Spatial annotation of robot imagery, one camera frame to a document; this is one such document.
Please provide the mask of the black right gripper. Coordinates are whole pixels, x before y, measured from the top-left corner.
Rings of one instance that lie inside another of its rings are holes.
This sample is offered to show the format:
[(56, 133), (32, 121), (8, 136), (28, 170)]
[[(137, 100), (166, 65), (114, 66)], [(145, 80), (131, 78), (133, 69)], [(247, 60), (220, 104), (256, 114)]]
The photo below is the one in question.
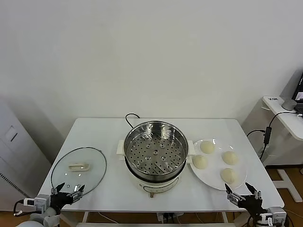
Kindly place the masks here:
[(250, 215), (260, 215), (266, 213), (267, 210), (262, 208), (261, 191), (257, 191), (254, 186), (249, 183), (245, 183), (249, 190), (249, 195), (238, 195), (233, 192), (231, 188), (225, 183), (227, 199), (238, 208), (244, 208)]

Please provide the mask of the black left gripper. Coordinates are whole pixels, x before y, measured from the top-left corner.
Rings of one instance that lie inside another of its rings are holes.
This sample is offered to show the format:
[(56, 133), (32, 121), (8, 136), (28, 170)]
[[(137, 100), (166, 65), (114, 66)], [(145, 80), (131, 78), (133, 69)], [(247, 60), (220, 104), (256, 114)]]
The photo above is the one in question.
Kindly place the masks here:
[(65, 183), (61, 183), (51, 189), (51, 208), (56, 212), (60, 212), (65, 205), (71, 205), (83, 197), (85, 185), (76, 185), (71, 193), (60, 192), (64, 185)]

